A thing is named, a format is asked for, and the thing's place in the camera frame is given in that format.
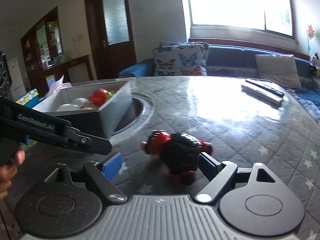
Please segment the person's left hand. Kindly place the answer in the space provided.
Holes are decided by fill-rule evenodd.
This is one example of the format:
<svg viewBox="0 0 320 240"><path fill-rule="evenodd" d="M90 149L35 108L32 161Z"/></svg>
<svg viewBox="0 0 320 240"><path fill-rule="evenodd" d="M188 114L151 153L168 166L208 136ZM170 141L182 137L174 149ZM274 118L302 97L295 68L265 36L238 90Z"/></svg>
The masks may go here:
<svg viewBox="0 0 320 240"><path fill-rule="evenodd" d="M0 168L0 199L8 195L8 189L11 187L11 180L17 173L17 167L25 161L25 152L19 149L13 158L7 164Z"/></svg>

